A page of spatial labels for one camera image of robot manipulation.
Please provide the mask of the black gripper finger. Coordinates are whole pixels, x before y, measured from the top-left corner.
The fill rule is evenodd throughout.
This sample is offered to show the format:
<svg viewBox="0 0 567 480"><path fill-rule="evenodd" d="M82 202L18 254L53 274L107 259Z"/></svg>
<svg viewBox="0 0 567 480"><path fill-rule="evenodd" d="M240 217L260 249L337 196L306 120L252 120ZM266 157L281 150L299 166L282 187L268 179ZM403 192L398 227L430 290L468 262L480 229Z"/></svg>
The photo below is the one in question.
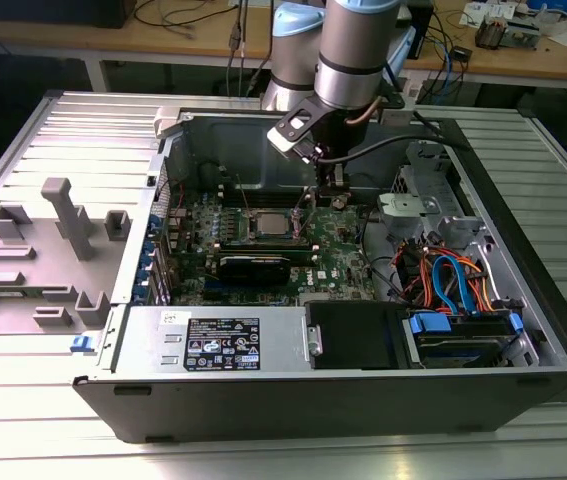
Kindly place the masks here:
<svg viewBox="0 0 567 480"><path fill-rule="evenodd" d="M342 164L318 164L315 174L320 197L350 195L349 177Z"/></svg>

